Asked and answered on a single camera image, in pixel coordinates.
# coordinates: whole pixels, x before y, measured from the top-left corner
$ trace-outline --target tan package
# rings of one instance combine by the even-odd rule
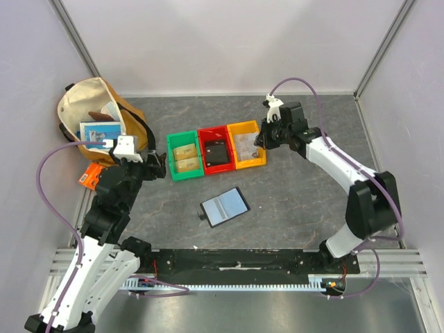
[[[176,162],[178,172],[197,170],[200,168],[199,159],[197,157],[187,158]]]
[[[197,157],[197,149],[195,144],[188,144],[173,149],[174,159],[176,161],[186,160],[187,158]]]

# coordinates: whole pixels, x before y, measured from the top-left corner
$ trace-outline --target gray floor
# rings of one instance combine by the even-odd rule
[[[280,96],[300,101],[310,126],[318,125],[312,96]],[[199,128],[266,116],[260,96],[128,99],[146,113],[157,139]],[[345,152],[373,167],[364,131],[351,96],[322,96],[327,132]],[[238,186],[251,211],[217,228],[200,221],[204,200]],[[346,193],[323,170],[286,146],[267,151],[267,165],[217,176],[173,182],[146,182],[122,239],[135,235],[154,248],[318,248],[344,224]],[[380,244],[379,247],[397,244]]]
[[[363,290],[349,279],[347,289]],[[409,279],[382,280],[365,297],[327,301],[319,293],[197,292],[140,299],[117,294],[97,333],[425,333]]]

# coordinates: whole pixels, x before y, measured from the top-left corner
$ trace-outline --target orange box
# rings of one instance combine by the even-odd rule
[[[99,182],[100,172],[102,172],[104,168],[105,167],[103,165],[98,163],[91,163],[83,176],[78,180],[78,183],[94,191],[97,183]]]
[[[266,154],[263,148],[258,148],[259,157],[253,158],[248,161],[239,161],[237,159],[236,145],[234,144],[234,135],[257,133],[259,134],[259,126],[255,120],[245,121],[243,123],[229,123],[227,125],[228,135],[230,136],[231,146],[233,149],[234,163],[236,164],[236,170],[245,169],[251,167],[260,167],[266,164]]]

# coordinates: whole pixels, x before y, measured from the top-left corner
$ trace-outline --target black frame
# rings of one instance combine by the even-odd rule
[[[246,212],[251,211],[250,205],[247,203],[247,200],[245,199],[244,195],[242,194],[241,189],[240,189],[238,186],[236,186],[236,187],[234,187],[234,188],[232,188],[232,189],[236,189],[237,192],[239,193],[239,195],[240,195],[242,201],[243,201],[244,204],[245,204],[245,207],[247,207]],[[229,190],[223,192],[222,194],[227,193],[227,192],[231,191],[232,189],[229,189]],[[245,213],[246,213],[246,212],[240,213],[239,215],[236,215],[236,216],[234,216],[234,217],[232,217],[232,218],[230,218],[230,219],[228,219],[228,220],[225,220],[224,222],[220,222],[220,223],[217,224],[217,225],[212,225],[212,224],[210,223],[210,219],[208,218],[207,212],[205,211],[205,208],[203,207],[203,203],[204,203],[205,201],[203,201],[202,203],[200,203],[200,208],[202,209],[203,216],[204,216],[205,219],[207,220],[207,222],[208,222],[208,224],[210,225],[210,228],[211,228],[211,229],[214,229],[215,227],[219,227],[220,225],[223,225],[225,222],[228,222],[228,221],[230,221],[230,220],[233,220],[235,217],[238,217],[239,215],[242,215],[242,214],[245,214]]]

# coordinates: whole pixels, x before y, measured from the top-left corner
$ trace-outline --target plastic bin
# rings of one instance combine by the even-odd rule
[[[203,177],[203,165],[202,165],[202,156],[200,154],[200,146],[199,140],[197,136],[197,132],[195,130],[191,130],[189,132],[182,132],[176,134],[170,134],[166,136],[166,142],[168,144],[168,161],[169,161],[169,169],[171,171],[171,177],[175,182],[179,180],[185,180],[190,178]],[[176,161],[174,160],[173,149],[181,146],[185,146],[186,144],[195,144],[197,149],[197,157],[199,159],[200,168],[197,170],[186,171],[186,172],[178,172],[176,168]]]
[[[200,151],[202,152],[202,163],[205,175],[214,175],[215,173],[228,172],[236,170],[236,164],[234,163],[234,154],[232,149],[232,143],[230,136],[228,135],[227,126],[218,126],[211,128],[203,128],[197,130],[197,135],[199,136]],[[224,140],[225,146],[227,148],[227,154],[229,163],[221,164],[216,166],[207,166],[205,161],[205,142]]]
[[[245,169],[251,167],[259,167],[266,164],[266,154],[263,148],[259,148],[259,157],[253,158],[247,161],[237,160],[236,146],[234,145],[233,135],[245,134],[245,133],[257,133],[259,134],[259,127],[255,120],[245,121],[243,123],[229,123],[227,125],[228,135],[230,136],[231,146],[233,148],[234,163],[236,169]]]

